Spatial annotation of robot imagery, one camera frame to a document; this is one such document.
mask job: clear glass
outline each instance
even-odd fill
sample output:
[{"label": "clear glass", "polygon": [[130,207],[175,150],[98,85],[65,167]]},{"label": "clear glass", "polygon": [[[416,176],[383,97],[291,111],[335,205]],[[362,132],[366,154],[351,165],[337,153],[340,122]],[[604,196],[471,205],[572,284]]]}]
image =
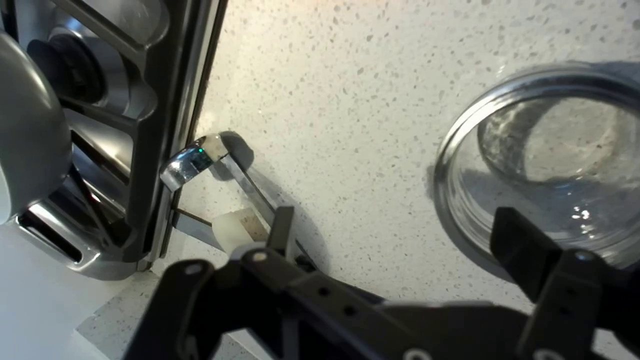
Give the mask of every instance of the clear glass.
[{"label": "clear glass", "polygon": [[458,147],[450,210],[488,251],[494,210],[511,207],[564,249],[610,264],[637,261],[637,115],[588,98],[535,98],[507,106]]}]

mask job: hole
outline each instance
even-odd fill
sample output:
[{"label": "hole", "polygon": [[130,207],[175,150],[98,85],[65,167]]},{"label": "hole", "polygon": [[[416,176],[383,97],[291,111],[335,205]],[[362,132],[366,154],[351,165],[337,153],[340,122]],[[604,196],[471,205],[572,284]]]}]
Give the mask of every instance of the hole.
[{"label": "hole", "polygon": [[565,306],[559,306],[559,314],[561,314],[561,316],[572,316],[572,310],[565,308]]},{"label": "hole", "polygon": [[52,231],[48,224],[43,224],[34,212],[26,210],[24,214],[20,214],[17,224],[29,234],[43,241],[48,247],[67,257],[70,261],[82,261],[82,252],[76,247],[71,247],[65,238],[62,238],[55,231]]},{"label": "hole", "polygon": [[317,295],[319,297],[329,297],[329,290],[327,289],[317,289]]},{"label": "hole", "polygon": [[345,316],[356,316],[358,312],[356,312],[356,308],[351,308],[351,306],[343,306],[343,310],[341,310]]}]

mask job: chrome metal object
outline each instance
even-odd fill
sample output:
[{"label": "chrome metal object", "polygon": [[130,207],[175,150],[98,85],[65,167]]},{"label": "chrome metal object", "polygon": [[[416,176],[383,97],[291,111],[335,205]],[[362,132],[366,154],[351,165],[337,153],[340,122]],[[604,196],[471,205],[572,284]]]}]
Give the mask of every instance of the chrome metal object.
[{"label": "chrome metal object", "polygon": [[[80,42],[105,85],[98,101],[58,94],[77,141],[71,165],[87,196],[64,184],[55,196],[34,205],[29,214],[43,222],[39,229],[52,231],[45,234],[62,236],[62,249],[82,254],[76,261],[62,252],[74,272],[126,279],[145,270],[160,257],[174,218],[174,198],[160,187],[158,175],[166,158],[185,147],[197,118],[225,0],[13,5],[24,50],[34,40],[59,37]],[[99,210],[94,214],[105,224],[96,227],[89,210]],[[42,247],[45,236],[24,231]],[[59,258],[59,247],[42,249]]]},{"label": "chrome metal object", "polygon": [[195,141],[194,147],[178,153],[171,162],[162,172],[162,182],[171,190],[180,190],[185,182],[195,178],[200,172],[207,171],[212,165],[222,165],[232,178],[237,182],[241,192],[250,198],[257,214],[266,224],[273,220],[273,208],[267,205],[263,194],[251,182],[251,178],[241,171],[241,167],[234,160],[234,156],[224,147],[222,139],[205,136]]}]

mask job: shiny metal edge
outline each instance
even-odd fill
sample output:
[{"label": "shiny metal edge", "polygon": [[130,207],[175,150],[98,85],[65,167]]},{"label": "shiny metal edge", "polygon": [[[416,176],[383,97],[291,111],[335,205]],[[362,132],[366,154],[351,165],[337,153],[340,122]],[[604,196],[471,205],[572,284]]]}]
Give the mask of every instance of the shiny metal edge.
[{"label": "shiny metal edge", "polygon": [[107,251],[103,251],[99,244],[87,244],[85,238],[94,236],[85,234],[84,227],[74,227],[74,222],[55,205],[42,201],[31,205],[29,210],[80,252],[80,262],[70,261],[58,249],[50,247],[43,238],[38,238],[38,234],[21,229],[20,224],[17,229],[28,234],[26,238],[31,244],[50,254],[53,261],[62,262],[67,270],[98,281],[121,281],[136,272],[136,262],[121,262],[119,258],[110,261]]},{"label": "shiny metal edge", "polygon": [[[195,122],[195,115],[197,115],[197,109],[195,109],[195,102],[197,102],[197,93],[202,89],[202,85],[207,81],[204,77],[204,64],[205,64],[205,59],[212,57],[216,52],[216,44],[212,44],[212,37],[214,35],[214,24],[222,13],[224,17],[224,10],[225,10],[225,0],[207,0],[204,3],[204,18],[200,18],[197,22],[197,31],[194,35],[194,44],[202,44],[202,47],[192,47],[192,52],[190,52],[190,64],[188,64],[188,71],[185,71],[185,78],[190,83],[185,83],[185,90],[183,90],[183,97],[181,97],[181,106],[180,106],[180,113],[178,117],[181,118],[181,122],[178,125],[178,128],[174,131],[174,139],[169,142],[169,154],[175,154],[180,149],[183,149],[188,144],[188,136],[190,131],[192,131],[192,125]],[[158,212],[156,212],[156,227],[154,227],[154,238],[156,243],[152,244],[147,257],[143,257],[137,264],[137,269],[147,269],[156,258],[162,257],[163,249],[166,249],[166,243],[169,241],[169,229],[171,229],[171,212],[175,208],[180,201],[180,192],[171,192],[163,187],[160,187],[160,194],[158,194]]]},{"label": "shiny metal edge", "polygon": [[489,252],[474,244],[450,212],[448,172],[463,139],[491,115],[524,101],[561,97],[592,98],[640,113],[640,85],[635,83],[592,67],[544,68],[520,75],[483,93],[462,113],[438,149],[431,189],[440,224],[463,257],[502,281],[510,281],[510,277],[503,272],[500,262]]}]

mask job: appliance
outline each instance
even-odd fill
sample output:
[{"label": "appliance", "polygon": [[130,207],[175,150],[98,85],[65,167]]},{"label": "appliance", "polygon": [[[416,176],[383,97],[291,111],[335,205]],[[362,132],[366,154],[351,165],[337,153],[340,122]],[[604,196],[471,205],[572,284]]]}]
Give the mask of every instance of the appliance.
[{"label": "appliance", "polygon": [[15,217],[74,272],[118,281],[162,254],[178,194],[160,184],[204,98],[225,0],[4,0],[71,131],[64,184]]}]

